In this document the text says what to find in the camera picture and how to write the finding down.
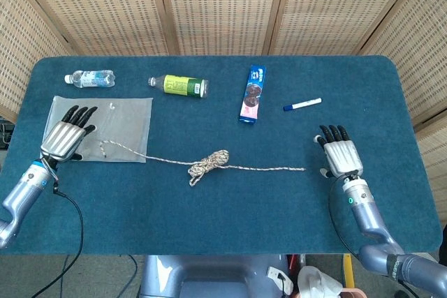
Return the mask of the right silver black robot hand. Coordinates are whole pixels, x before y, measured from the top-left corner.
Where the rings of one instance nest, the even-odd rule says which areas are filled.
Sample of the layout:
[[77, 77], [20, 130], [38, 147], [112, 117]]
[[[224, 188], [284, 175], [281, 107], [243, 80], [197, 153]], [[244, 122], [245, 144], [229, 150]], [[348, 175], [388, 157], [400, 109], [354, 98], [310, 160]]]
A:
[[320, 125], [319, 128], [323, 134], [316, 135], [314, 142], [321, 146], [328, 162], [328, 167], [319, 170], [321, 175], [325, 178], [359, 178], [363, 173], [362, 161], [345, 127]]

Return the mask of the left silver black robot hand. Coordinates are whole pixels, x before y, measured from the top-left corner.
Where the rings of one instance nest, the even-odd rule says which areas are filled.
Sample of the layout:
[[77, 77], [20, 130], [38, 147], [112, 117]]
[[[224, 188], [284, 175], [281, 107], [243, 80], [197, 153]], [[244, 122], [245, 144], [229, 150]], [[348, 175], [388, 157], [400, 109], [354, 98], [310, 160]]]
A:
[[96, 130], [95, 125], [87, 125], [98, 107], [70, 107], [43, 138], [40, 147], [41, 159], [63, 163], [80, 161], [81, 154], [76, 151], [86, 136]]

